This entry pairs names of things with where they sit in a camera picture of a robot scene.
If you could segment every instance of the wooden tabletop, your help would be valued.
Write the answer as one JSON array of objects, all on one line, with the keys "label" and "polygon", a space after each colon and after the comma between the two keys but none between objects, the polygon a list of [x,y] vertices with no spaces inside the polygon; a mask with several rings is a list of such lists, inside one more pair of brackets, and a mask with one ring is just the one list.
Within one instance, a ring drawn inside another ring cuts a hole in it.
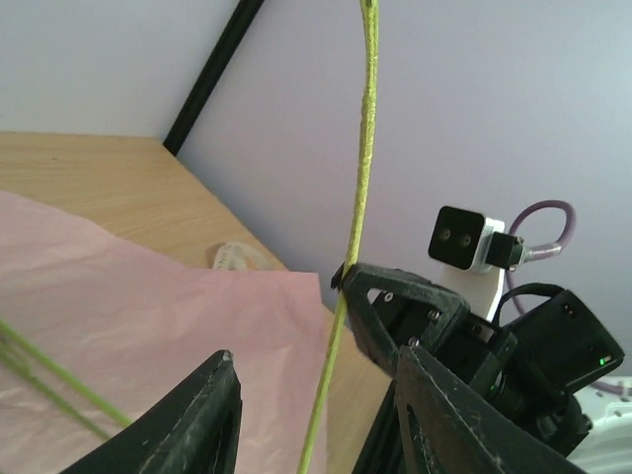
[{"label": "wooden tabletop", "polygon": [[[193,267],[240,241],[282,263],[159,142],[149,138],[0,133],[0,190],[86,217]],[[331,324],[331,314],[323,310]],[[328,472],[351,473],[387,378],[346,330],[328,401]]]}]

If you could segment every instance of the black metal rod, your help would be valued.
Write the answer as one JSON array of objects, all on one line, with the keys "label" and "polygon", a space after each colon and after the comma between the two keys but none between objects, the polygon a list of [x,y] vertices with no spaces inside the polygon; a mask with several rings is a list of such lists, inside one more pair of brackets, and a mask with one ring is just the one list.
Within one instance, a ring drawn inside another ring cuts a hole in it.
[{"label": "black metal rod", "polygon": [[265,0],[240,0],[163,145],[177,155]]}]

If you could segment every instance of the pink paper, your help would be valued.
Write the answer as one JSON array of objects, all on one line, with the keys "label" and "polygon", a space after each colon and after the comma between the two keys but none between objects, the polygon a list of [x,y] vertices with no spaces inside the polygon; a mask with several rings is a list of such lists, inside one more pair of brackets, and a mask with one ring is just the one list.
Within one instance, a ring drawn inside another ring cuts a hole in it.
[{"label": "pink paper", "polygon": [[[230,350],[244,401],[236,472],[295,471],[326,351],[316,275],[187,268],[0,192],[0,318],[133,419]],[[326,472],[321,426],[311,473]],[[56,473],[100,443],[0,362],[0,471]]]}]

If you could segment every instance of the screw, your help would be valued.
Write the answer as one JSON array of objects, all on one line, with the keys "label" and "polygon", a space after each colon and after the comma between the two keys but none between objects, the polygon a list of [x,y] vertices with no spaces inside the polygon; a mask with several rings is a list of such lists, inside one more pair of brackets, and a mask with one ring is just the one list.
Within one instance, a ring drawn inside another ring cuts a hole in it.
[{"label": "screw", "polygon": [[440,313],[440,312],[438,312],[438,311],[437,311],[437,310],[435,310],[435,309],[431,309],[431,310],[428,312],[428,317],[429,317],[429,319],[430,319],[431,321],[433,321],[433,322],[434,322],[434,321],[438,321],[438,318],[440,318],[440,317],[441,317],[441,313]]}]

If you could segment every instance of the camera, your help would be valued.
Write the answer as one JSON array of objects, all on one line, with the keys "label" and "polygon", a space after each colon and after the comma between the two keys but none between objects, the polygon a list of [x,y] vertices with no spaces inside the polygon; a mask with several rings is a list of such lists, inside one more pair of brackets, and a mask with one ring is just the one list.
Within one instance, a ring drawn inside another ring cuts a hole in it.
[{"label": "camera", "polygon": [[486,273],[506,270],[521,259],[519,238],[503,234],[505,223],[471,210],[445,205],[436,218],[429,256],[451,267]]}]

